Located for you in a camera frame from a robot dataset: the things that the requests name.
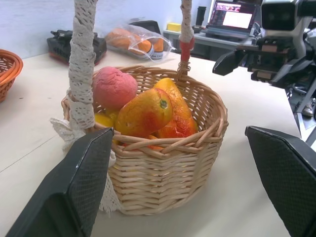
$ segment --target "laptop screen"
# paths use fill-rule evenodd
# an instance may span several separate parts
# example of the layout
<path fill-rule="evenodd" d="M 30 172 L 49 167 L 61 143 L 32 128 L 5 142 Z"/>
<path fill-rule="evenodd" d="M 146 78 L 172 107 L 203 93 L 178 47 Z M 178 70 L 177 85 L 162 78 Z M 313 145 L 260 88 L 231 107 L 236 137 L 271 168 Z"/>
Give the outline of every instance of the laptop screen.
<path fill-rule="evenodd" d="M 216 1 L 209 24 L 220 29 L 250 32 L 255 13 L 255 4 Z"/>

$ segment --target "yellow box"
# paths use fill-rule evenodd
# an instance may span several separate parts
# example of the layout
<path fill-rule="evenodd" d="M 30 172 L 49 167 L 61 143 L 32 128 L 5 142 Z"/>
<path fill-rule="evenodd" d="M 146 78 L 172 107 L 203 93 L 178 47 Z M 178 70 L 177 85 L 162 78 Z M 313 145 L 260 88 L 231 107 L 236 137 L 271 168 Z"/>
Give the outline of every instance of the yellow box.
<path fill-rule="evenodd" d="M 169 30 L 169 31 L 181 31 L 181 24 L 168 23 L 167 30 Z"/>

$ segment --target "white lace wrapping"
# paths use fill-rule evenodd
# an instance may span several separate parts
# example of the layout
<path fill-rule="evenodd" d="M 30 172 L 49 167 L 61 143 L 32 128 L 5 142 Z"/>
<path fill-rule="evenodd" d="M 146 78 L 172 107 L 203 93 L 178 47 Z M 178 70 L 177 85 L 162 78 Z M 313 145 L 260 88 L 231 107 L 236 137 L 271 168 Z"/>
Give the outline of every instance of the white lace wrapping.
<path fill-rule="evenodd" d="M 75 0 L 74 29 L 69 60 L 70 89 L 67 99 L 70 103 L 70 120 L 52 118 L 55 131 L 65 141 L 64 150 L 85 135 L 85 129 L 94 126 L 92 99 L 92 74 L 95 53 L 93 51 L 93 27 L 97 0 Z M 111 151 L 109 167 L 116 157 Z M 107 213 L 121 208 L 110 177 L 107 175 L 100 209 Z"/>
<path fill-rule="evenodd" d="M 181 24 L 181 35 L 179 39 L 183 43 L 189 43 L 194 36 L 194 31 L 191 27 L 191 8 L 192 0 L 182 0 L 181 10 L 182 10 L 182 24 Z"/>

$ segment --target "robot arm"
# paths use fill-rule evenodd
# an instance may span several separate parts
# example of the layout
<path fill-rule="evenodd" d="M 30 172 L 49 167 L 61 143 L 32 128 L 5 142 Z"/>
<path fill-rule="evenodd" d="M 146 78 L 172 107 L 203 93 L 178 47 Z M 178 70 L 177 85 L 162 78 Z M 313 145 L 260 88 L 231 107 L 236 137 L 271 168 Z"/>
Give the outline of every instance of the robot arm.
<path fill-rule="evenodd" d="M 316 11 L 311 9 L 316 9 L 316 0 L 263 0 L 261 15 L 265 36 L 255 46 L 240 45 L 220 57 L 213 73 L 223 76 L 231 73 L 246 55 L 253 56 L 248 67 L 248 71 L 253 72 L 252 80 L 282 88 L 295 82 L 291 75 L 311 67 L 314 71 L 315 52 L 310 54 L 312 57 L 307 54 L 303 37 L 305 28 L 316 16 Z"/>

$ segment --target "desk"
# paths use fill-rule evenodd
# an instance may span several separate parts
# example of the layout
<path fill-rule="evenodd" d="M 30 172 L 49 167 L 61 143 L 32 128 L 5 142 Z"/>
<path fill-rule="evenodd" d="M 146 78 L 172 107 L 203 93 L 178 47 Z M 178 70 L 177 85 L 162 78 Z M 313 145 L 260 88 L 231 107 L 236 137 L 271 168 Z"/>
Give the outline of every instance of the desk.
<path fill-rule="evenodd" d="M 169 39 L 171 42 L 173 42 L 173 40 L 178 40 L 180 34 L 181 32 L 176 32 L 176 31 L 169 31 L 169 30 L 163 31 L 163 35 L 167 39 Z M 223 39 L 206 37 L 205 33 L 194 34 L 194 39 L 195 39 L 195 43 L 217 47 L 217 48 L 229 49 L 229 50 L 234 50 L 238 45 L 240 45 L 240 42 L 233 42 L 233 41 L 228 41 L 228 40 L 223 40 Z M 251 40 L 252 38 L 249 38 L 243 44 L 250 45 Z"/>
<path fill-rule="evenodd" d="M 177 69 L 170 53 L 160 67 Z M 228 108 L 229 127 L 202 191 L 184 206 L 153 216 L 99 212 L 93 237 L 289 237 L 261 184 L 244 131 L 247 125 L 299 136 L 284 90 L 252 81 L 245 68 L 226 77 L 214 62 L 190 59 L 189 74 L 209 85 Z M 152 65 L 112 52 L 96 67 Z M 0 104 L 0 237 L 21 213 L 45 175 L 62 160 L 63 141 L 49 118 L 62 118 L 67 66 L 41 55 L 24 60 L 22 73 Z"/>

